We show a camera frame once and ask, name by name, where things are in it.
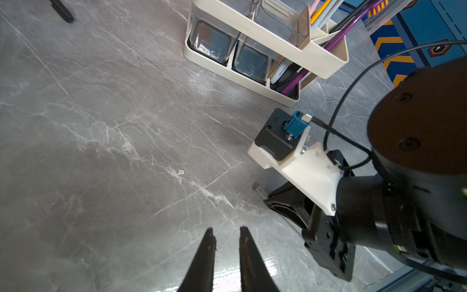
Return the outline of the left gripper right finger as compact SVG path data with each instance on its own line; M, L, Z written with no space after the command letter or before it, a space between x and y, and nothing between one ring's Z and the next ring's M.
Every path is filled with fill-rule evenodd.
M239 251L242 292L278 292L279 289L246 226L240 228Z

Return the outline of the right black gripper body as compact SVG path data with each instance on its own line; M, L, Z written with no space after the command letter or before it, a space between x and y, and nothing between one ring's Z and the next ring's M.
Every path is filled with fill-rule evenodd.
M389 253L403 265L416 262L415 188L381 176L348 176L337 189L335 216L314 207L302 231L305 247L319 266L334 277L351 281L356 247Z

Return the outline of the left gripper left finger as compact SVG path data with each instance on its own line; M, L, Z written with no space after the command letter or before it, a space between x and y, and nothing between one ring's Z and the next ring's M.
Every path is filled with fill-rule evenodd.
M214 264L216 238L208 228L190 264L178 292L212 292L214 287Z

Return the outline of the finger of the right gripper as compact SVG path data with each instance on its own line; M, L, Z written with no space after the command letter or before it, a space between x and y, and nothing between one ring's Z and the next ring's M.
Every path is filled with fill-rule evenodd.
M267 194L266 206L307 230L314 203L292 183L287 182Z

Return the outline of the black toothbrush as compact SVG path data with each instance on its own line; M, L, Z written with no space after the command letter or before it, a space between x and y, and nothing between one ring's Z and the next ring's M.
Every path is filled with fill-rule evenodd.
M365 0L363 1L357 8L354 9L353 12L349 13L340 23L336 25L330 32L333 33L337 30L341 30L345 25L347 25L352 18L359 13L363 8L365 8L372 0ZM288 82L290 82L294 76L297 75L296 71L300 69L300 66L297 65L296 63L292 63L285 69L284 73L280 76L280 78L271 85L271 88L273 90L279 91L280 87L283 85L286 85Z

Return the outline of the grey white toothbrush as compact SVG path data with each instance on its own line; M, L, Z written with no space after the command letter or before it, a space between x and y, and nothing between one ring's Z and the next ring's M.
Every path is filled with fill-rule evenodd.
M327 29L327 23L330 19L330 17L337 11L338 7L343 3L343 1L331 1L327 8L321 13L319 18L314 24L311 24L310 22L310 37L312 40L315 40L318 38L316 35L317 30L321 30L329 36L331 34L330 30ZM278 60L276 60L272 64L271 68L271 85L275 83L280 76L284 73L285 69L291 65L292 61L286 59L284 56L280 56Z

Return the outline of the white toothbrush holder organizer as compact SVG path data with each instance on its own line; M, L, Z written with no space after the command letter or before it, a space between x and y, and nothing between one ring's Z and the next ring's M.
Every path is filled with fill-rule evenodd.
M193 1L184 56L257 94L291 107L317 78L349 61L335 22L311 24L303 1Z

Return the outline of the yellow toothbrush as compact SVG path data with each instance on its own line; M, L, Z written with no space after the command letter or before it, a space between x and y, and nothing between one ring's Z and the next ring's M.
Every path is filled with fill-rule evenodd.
M314 24L317 19L319 18L319 16L321 15L321 13L327 8L327 6L329 5L329 3L331 2L331 0L326 0L323 5L321 5L321 7L317 10L314 11L314 13L312 14L311 16L311 24Z

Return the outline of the pink toothbrush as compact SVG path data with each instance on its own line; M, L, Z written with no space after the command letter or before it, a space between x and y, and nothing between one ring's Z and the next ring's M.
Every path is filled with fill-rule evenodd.
M311 4L310 4L310 15L312 15L315 10L316 10L316 7L318 6L318 4L320 3L320 0L314 0Z

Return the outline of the purple toothbrush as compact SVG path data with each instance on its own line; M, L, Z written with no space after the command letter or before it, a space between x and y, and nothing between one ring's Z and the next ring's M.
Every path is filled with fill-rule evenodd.
M334 36L324 47L324 49L330 52L344 37L345 35L355 26L355 24L362 19L365 15L369 17L376 15L387 6L389 1L372 1L362 11L360 11L352 20L347 21L346 26L340 30L340 32ZM299 73L293 75L293 79L282 88L281 94L288 96L290 92L298 85L309 73L308 70L302 69Z

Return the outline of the light blue toothbrush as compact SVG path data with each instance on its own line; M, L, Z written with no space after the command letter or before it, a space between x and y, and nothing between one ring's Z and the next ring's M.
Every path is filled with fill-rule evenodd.
M364 25L369 34L376 32L381 26L391 20L397 13L401 12L408 6L412 0L388 0L383 1L383 8L376 8L376 14L371 11L368 18L364 21Z

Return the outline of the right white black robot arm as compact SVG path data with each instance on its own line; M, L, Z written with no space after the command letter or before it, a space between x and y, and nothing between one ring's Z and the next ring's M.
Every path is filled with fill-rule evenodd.
M411 74L373 110L367 134L374 176L346 170L325 215L287 182L265 204L302 230L305 248L350 281L355 249L380 249L406 266L466 284L467 60Z

